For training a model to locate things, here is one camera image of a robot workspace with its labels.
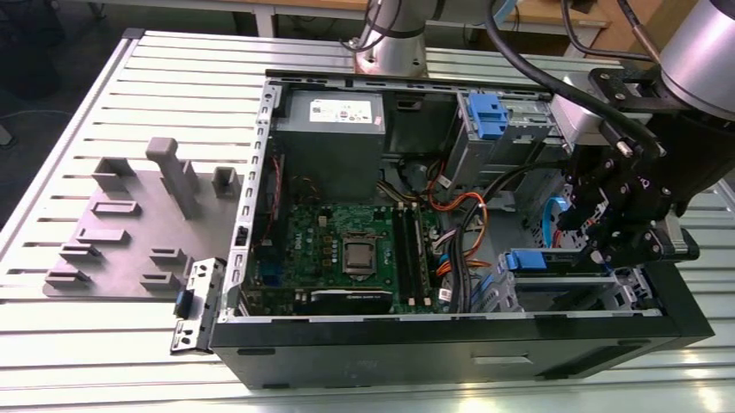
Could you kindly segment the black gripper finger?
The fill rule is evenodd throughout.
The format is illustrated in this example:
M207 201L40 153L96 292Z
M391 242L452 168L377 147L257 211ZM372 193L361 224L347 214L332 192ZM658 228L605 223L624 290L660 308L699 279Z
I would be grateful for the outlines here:
M622 232L624 188L620 161L572 161L565 172L565 182L572 186L569 207L559 214L559 229L577 230L596 211L600 203L607 207L591 232Z
M583 258L610 268L635 267L662 260L662 246L642 225L627 225L604 214L585 231Z

